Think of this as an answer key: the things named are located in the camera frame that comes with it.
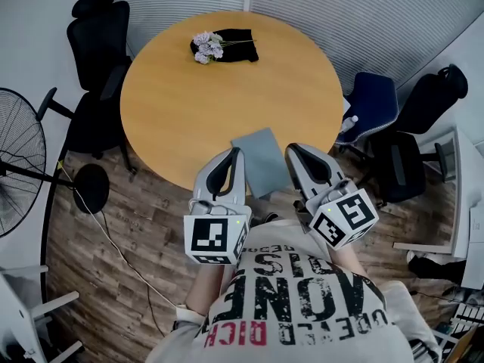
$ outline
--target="round wooden table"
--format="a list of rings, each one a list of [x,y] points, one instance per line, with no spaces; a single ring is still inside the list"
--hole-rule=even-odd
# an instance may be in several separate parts
[[[194,60],[193,36],[251,29],[259,60]],[[340,81],[321,49],[297,29],[261,14],[215,12],[174,24],[152,39],[126,75],[121,117],[136,154],[158,175],[192,189],[198,171],[231,140],[270,127],[328,152],[343,118]]]

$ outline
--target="black fan base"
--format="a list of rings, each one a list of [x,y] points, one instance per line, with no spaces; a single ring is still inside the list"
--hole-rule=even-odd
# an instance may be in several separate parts
[[[85,204],[77,192],[73,192],[74,201],[83,213],[89,214],[90,211],[95,214],[103,209],[109,196],[109,178],[101,166],[96,164],[83,166],[74,178],[74,187],[84,200]]]

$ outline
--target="fan stand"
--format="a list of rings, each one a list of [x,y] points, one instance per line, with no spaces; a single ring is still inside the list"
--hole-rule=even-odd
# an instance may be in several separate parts
[[[74,181],[53,178],[50,175],[29,171],[0,160],[0,175],[6,175],[7,171],[72,188],[76,205],[86,214],[95,214],[101,211],[109,196],[109,178],[103,167],[97,164],[83,166],[77,172]]]

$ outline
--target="white wall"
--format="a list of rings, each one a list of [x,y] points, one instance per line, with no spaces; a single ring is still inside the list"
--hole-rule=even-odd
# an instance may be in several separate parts
[[[469,92],[447,110],[430,130],[416,135],[419,143],[433,140],[459,126],[474,143],[484,140],[484,14],[481,14],[456,40],[427,64],[418,74],[398,90],[399,103],[404,104],[419,78],[436,73],[449,64],[455,64],[467,78]]]
[[[55,100],[71,110],[84,93],[66,36],[76,1],[0,0],[0,87],[19,92],[36,109],[52,87],[58,89]],[[48,111],[42,125],[47,147],[46,169],[52,174],[69,122]],[[49,188],[44,183],[29,215],[7,237],[0,238],[0,268],[39,264]],[[24,299],[35,304],[42,299],[39,278],[33,278],[32,283],[23,289]],[[0,351],[6,338],[5,325],[0,324]]]

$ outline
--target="blue office chair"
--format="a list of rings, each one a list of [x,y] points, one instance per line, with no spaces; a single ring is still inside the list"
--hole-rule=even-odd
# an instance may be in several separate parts
[[[336,144],[351,145],[392,125],[399,115],[395,85],[391,78],[373,73],[357,73],[355,86],[346,100],[351,107],[343,118],[358,116],[358,122],[338,135]]]

